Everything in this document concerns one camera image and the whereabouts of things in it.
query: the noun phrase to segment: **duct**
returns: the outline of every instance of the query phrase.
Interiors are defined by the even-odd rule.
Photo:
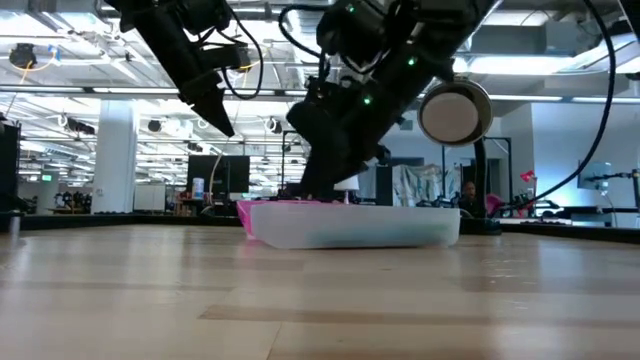
[[[65,155],[74,159],[89,160],[92,156],[87,151],[73,149],[67,146],[52,144],[49,142],[32,141],[36,146],[44,148],[44,152],[47,154]]]

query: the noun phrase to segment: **column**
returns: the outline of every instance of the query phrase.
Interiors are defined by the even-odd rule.
[[[42,171],[38,184],[38,203],[36,214],[51,215],[49,209],[55,209],[55,196],[59,191],[59,171]]]
[[[102,100],[91,213],[133,210],[139,119],[130,100]]]

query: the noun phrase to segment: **desk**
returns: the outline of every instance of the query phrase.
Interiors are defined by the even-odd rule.
[[[162,225],[24,235],[0,242],[3,359],[640,359],[638,246],[505,234],[278,251],[241,228]]]
[[[557,215],[571,219],[574,222],[604,223],[605,227],[611,227],[613,213],[629,214],[638,213],[636,208],[598,208],[595,206],[565,206]]]

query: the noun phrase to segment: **cable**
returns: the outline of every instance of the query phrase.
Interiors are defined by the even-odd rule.
[[[613,226],[618,227],[618,214],[616,214],[616,207],[613,205],[613,201],[611,201],[611,198],[606,191],[601,192],[600,194],[609,201],[609,204],[611,205],[611,213],[613,214]]]
[[[300,42],[298,42],[298,40],[296,40],[293,36],[291,36],[291,34],[287,31],[287,29],[284,28],[284,21],[285,18],[287,16],[287,14],[293,10],[301,10],[301,11],[314,11],[314,12],[325,12],[327,9],[329,9],[329,6],[324,6],[324,5],[303,5],[303,4],[296,4],[296,5],[289,5],[289,6],[285,6],[282,11],[280,11],[280,15],[278,15],[278,28],[280,28],[280,32],[282,33],[282,35],[284,35],[284,37],[289,40],[289,42],[297,47],[298,49],[306,52],[309,55],[315,56],[317,58],[320,58],[320,53],[318,53],[317,51],[311,50],[308,47],[302,45]]]
[[[519,25],[519,26],[524,25],[524,23],[526,23],[526,22],[527,22],[527,20],[529,20],[529,18],[531,18],[531,17],[532,17],[533,15],[535,15],[537,12],[541,12],[541,13],[543,13],[543,14],[547,15],[547,17],[549,18],[549,20],[553,20],[553,16],[549,15],[549,13],[548,13],[546,10],[544,10],[544,9],[536,9],[536,10],[533,10],[533,11],[531,12],[531,14],[527,15],[527,16],[524,18],[524,20],[522,20],[522,22],[520,23],[520,25]]]
[[[609,52],[609,86],[607,89],[607,101],[605,102],[604,110],[602,112],[602,120],[600,121],[600,127],[598,128],[598,132],[596,134],[595,139],[593,140],[593,144],[591,145],[589,152],[587,153],[587,156],[585,156],[584,160],[580,163],[576,171],[574,171],[566,179],[562,180],[560,183],[556,184],[551,189],[533,198],[531,202],[534,204],[538,200],[544,199],[545,197],[552,194],[554,191],[565,186],[570,181],[575,179],[578,175],[580,175],[582,170],[584,170],[587,164],[589,164],[589,162],[591,161],[591,158],[593,158],[593,154],[595,154],[596,150],[598,149],[598,145],[600,145],[600,141],[602,140],[604,131],[607,128],[607,122],[609,121],[609,113],[611,112],[611,104],[613,102],[613,95],[614,95],[614,90],[616,85],[616,52],[613,47],[613,42],[611,41],[611,35],[609,34],[609,30],[607,30],[607,25],[604,23],[604,20],[598,13],[598,10],[596,10],[591,0],[583,0],[583,1],[587,6],[587,8],[589,9],[589,11],[591,12],[591,14],[593,15],[594,19],[596,20],[596,23],[598,23],[598,27],[600,28],[600,32],[602,33],[602,37],[604,38],[605,44],[607,45],[607,51]],[[521,207],[523,207],[523,204],[521,205],[511,204],[507,208],[507,210],[513,210]]]
[[[240,41],[240,40],[238,40],[238,39],[232,38],[231,36],[229,36],[229,35],[227,35],[227,34],[223,33],[222,31],[219,31],[219,30],[218,30],[218,34],[219,34],[220,36],[222,36],[225,40],[227,40],[227,41],[231,41],[232,43],[236,43],[236,44],[246,44],[244,41]]]
[[[253,37],[253,35],[251,35],[251,33],[247,30],[247,28],[244,27],[244,25],[242,24],[242,21],[240,21],[240,18],[238,18],[238,15],[235,13],[235,11],[233,11],[231,6],[229,6],[228,4],[227,4],[227,6],[229,7],[229,11],[231,12],[231,16],[233,16],[233,18],[236,20],[236,23],[240,27],[240,29],[242,29],[242,31],[247,35],[247,37],[251,40],[253,45],[255,45],[256,50],[258,51],[258,58],[260,59],[259,60],[260,61],[260,74],[258,75],[258,85],[256,86],[256,91],[251,95],[240,95],[240,94],[238,94],[236,89],[234,89],[233,85],[231,85],[231,82],[229,81],[229,76],[227,75],[227,69],[226,68],[222,68],[222,77],[224,78],[225,84],[227,85],[227,87],[229,88],[229,90],[231,91],[231,93],[235,97],[237,97],[240,100],[255,99],[260,94],[260,90],[262,89],[262,79],[264,77],[264,58],[262,57],[262,49],[260,48],[260,44],[258,44],[258,42]]]
[[[29,73],[28,69],[31,66],[31,63],[32,63],[32,61],[29,61],[29,63],[27,64],[27,68],[26,69],[21,69],[23,71],[23,74],[22,74],[22,78],[20,79],[20,85],[24,84],[24,81],[27,79],[27,74]],[[13,103],[16,101],[17,97],[18,97],[18,93],[15,93],[13,95],[13,98],[11,98],[11,102],[9,103],[9,107],[7,107],[7,111],[4,113],[4,117],[5,118],[9,119],[9,112],[11,112],[11,108],[13,107]]]
[[[238,103],[238,107],[236,108],[236,115],[233,118],[233,123],[231,124],[231,128],[235,128],[236,127],[236,121],[238,120],[238,114],[240,114],[240,105],[241,103]],[[212,206],[215,205],[214,201],[213,201],[213,176],[216,173],[216,169],[218,168],[218,164],[220,164],[220,160],[222,160],[222,156],[224,156],[224,150],[227,148],[227,145],[229,145],[229,141],[231,141],[231,136],[229,136],[227,138],[227,141],[225,141],[224,145],[222,145],[222,148],[220,148],[220,154],[218,154],[218,158],[216,159],[215,164],[213,164],[213,169],[211,170],[211,176],[209,177],[209,201],[212,203],[211,206],[207,206],[206,208],[202,209],[201,213],[204,213],[206,211],[208,211],[209,209],[211,209]]]

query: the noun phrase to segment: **monitor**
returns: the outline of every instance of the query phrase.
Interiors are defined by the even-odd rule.
[[[218,157],[216,155],[191,155],[187,169],[187,191],[191,191],[194,178],[204,179],[204,191],[209,192],[211,171]],[[213,192],[249,192],[249,156],[223,156],[213,177]]]

